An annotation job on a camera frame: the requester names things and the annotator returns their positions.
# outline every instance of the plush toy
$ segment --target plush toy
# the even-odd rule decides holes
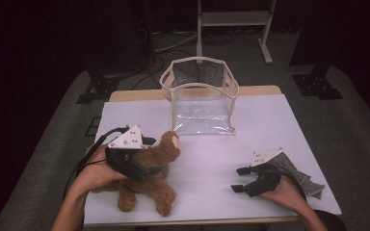
[[[158,145],[141,149],[134,156],[134,160],[146,168],[162,167],[163,169],[160,172],[148,175],[141,182],[127,178],[95,189],[93,192],[119,191],[118,207],[123,212],[134,209],[135,193],[145,193],[154,199],[158,213],[166,217],[171,212],[176,193],[165,179],[169,173],[169,163],[173,162],[179,154],[178,136],[174,131],[168,131],[161,136]]]

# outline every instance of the forearm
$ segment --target forearm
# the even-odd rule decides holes
[[[328,231],[327,227],[308,204],[296,208],[294,211],[299,215],[306,231]]]
[[[87,192],[70,189],[52,226],[52,231],[75,231],[84,214]]]

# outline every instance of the dark background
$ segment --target dark background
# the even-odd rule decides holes
[[[196,30],[196,0],[148,2],[152,31]],[[227,2],[204,0],[203,8],[251,5]],[[266,8],[263,1],[251,6]],[[92,44],[79,26],[67,1],[0,0],[0,212],[68,86],[86,69]],[[272,30],[299,29],[291,64],[316,64],[333,44],[331,63],[370,106],[370,1],[278,0]]]

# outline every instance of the gray floor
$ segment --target gray floor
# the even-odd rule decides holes
[[[343,221],[352,231],[370,230],[370,109],[354,89],[351,80],[339,69],[327,73],[330,83],[344,99],[319,100],[303,97],[292,75],[308,73],[312,66],[289,66],[298,34],[271,33],[268,39],[272,65],[266,65],[256,39],[258,34],[235,35],[219,46],[203,46],[204,56],[224,60],[239,85],[277,85],[286,95],[304,135],[342,210]],[[156,36],[156,46],[184,39]],[[194,44],[177,48],[196,53]],[[187,57],[182,51],[161,54],[164,67],[155,74],[159,79],[171,60]],[[162,66],[157,60],[151,72]],[[121,81],[118,90],[130,90],[146,73]],[[30,163],[19,180],[10,201],[0,216],[0,230],[47,230],[55,218],[62,192],[71,170],[93,137],[85,133],[96,116],[101,115],[103,100],[76,104],[90,78],[86,72],[76,77],[41,137]],[[155,89],[151,78],[136,90]],[[255,225],[152,227],[150,230],[256,230]],[[86,230],[133,230],[122,227]],[[303,230],[299,223],[277,223],[270,231]]]

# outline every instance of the human arm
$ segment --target human arm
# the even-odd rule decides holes
[[[273,191],[265,192],[260,196],[295,212],[302,221],[306,231],[328,230],[288,177],[282,175],[280,183]]]
[[[105,159],[105,147],[106,145],[101,145],[89,160],[89,163],[97,161],[99,163],[83,168],[70,186],[59,214],[52,225],[52,231],[77,230],[83,217],[89,192],[112,181],[126,178],[123,174],[111,169],[105,162],[101,162]]]

